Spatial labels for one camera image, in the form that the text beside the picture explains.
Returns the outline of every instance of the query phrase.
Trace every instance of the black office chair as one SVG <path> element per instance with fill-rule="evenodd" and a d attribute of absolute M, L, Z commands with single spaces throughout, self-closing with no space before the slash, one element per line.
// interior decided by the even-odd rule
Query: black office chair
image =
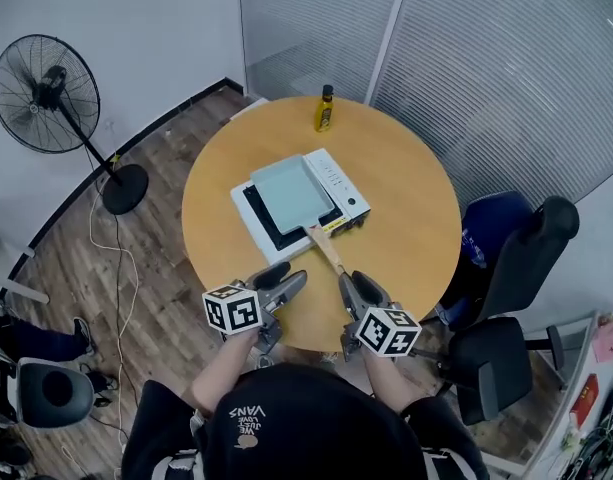
<path fill-rule="evenodd" d="M 491 316 L 530 306 L 578 231 L 579 213 L 575 205 L 563 197 L 547 198 L 520 228 L 510 233 L 492 273 L 482 273 L 485 280 L 473 287 L 480 293 L 468 293 L 455 304 L 459 312 L 448 321 L 450 330 L 457 332 Z M 422 325 L 438 319 L 428 318 Z"/>
<path fill-rule="evenodd" d="M 445 380 L 437 396 L 455 385 L 462 421 L 473 425 L 494 419 L 531 391 L 529 350 L 550 350 L 555 368 L 562 368 L 564 350 L 559 333 L 553 326 L 547 334 L 548 339 L 526 341 L 515 318 L 498 317 L 455 334 L 447 355 L 417 348 L 410 355 L 437 361 Z"/>

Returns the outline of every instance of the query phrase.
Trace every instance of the fan base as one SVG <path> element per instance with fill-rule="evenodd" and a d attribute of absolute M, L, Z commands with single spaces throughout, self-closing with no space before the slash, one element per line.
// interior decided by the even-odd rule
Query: fan base
<path fill-rule="evenodd" d="M 148 173 L 137 164 L 126 165 L 115 171 L 122 181 L 119 186 L 108 180 L 102 194 L 104 207 L 113 215 L 128 213 L 144 198 L 148 188 Z"/>

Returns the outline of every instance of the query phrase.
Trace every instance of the wooden floor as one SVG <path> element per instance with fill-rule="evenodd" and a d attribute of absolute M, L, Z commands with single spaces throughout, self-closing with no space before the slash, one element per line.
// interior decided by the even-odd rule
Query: wooden floor
<path fill-rule="evenodd" d="M 136 162 L 148 171 L 146 198 L 135 211 L 118 218 L 122 247 L 137 262 L 139 291 L 134 313 L 122 339 L 124 371 L 137 393 L 124 378 L 122 427 L 130 432 L 135 398 L 147 379 L 158 380 L 181 393 L 189 381 L 215 355 L 221 342 L 209 329 L 202 309 L 203 286 L 186 257 L 181 230 L 184 183 L 203 146 L 246 105 L 230 89 L 214 93 L 173 118 L 144 139 L 121 163 Z M 9 295 L 7 300 L 25 318 L 43 327 L 72 331 L 72 318 L 81 316 L 91 326 L 98 354 L 86 362 L 116 375 L 116 274 L 119 253 L 102 250 L 89 240 L 89 214 L 97 193 L 90 187 L 51 228 L 29 259 L 17 280 L 50 295 L 41 305 Z M 115 219 L 103 208 L 93 214 L 93 236 L 102 245 L 116 246 Z M 130 259 L 122 257 L 119 303 L 122 322 L 130 309 L 135 279 Z M 438 348 L 442 330 L 426 332 L 423 348 Z M 277 347 L 277 360 L 319 364 L 318 354 Z M 544 361 L 533 356 L 535 389 L 528 397 L 504 411 L 495 421 L 471 427 L 483 450 L 503 458 L 525 462 L 552 418 L 559 393 L 554 375 Z M 437 378 L 430 362 L 405 358 L 398 362 L 420 395 L 433 394 Z M 339 373 L 362 389 L 368 389 L 361 362 L 336 363 Z M 93 415 L 119 424 L 117 394 L 113 403 L 95 409 Z M 455 405 L 455 398 L 448 395 Z M 34 455 L 37 472 L 61 479 L 84 476 L 62 452 L 64 447 L 95 478 L 113 479 L 121 460 L 117 431 L 92 419 L 62 430 L 36 431 L 19 427 Z"/>

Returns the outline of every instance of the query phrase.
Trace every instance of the table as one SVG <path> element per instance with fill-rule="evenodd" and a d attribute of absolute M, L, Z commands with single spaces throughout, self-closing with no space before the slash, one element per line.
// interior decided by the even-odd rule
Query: table
<path fill-rule="evenodd" d="M 376 109 L 335 99 L 333 126 L 313 129 L 316 97 L 287 98 L 245 112 L 198 156 L 186 182 L 182 228 L 190 261 L 207 289 L 267 266 L 230 190 L 250 173 L 291 155 L 326 148 L 371 205 L 360 229 L 333 239 L 347 269 L 373 277 L 416 318 L 426 316 L 455 271 L 461 222 L 455 192 L 428 147 Z M 276 312 L 285 345 L 336 352 L 350 322 L 337 277 L 319 250 L 291 261 L 306 287 Z"/>

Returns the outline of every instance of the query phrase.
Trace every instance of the bottle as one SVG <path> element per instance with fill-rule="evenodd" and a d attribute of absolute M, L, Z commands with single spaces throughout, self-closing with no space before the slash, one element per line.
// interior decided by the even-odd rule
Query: bottle
<path fill-rule="evenodd" d="M 333 86 L 325 85 L 322 91 L 322 100 L 315 112 L 315 131 L 323 132 L 330 128 L 330 118 L 333 113 Z"/>

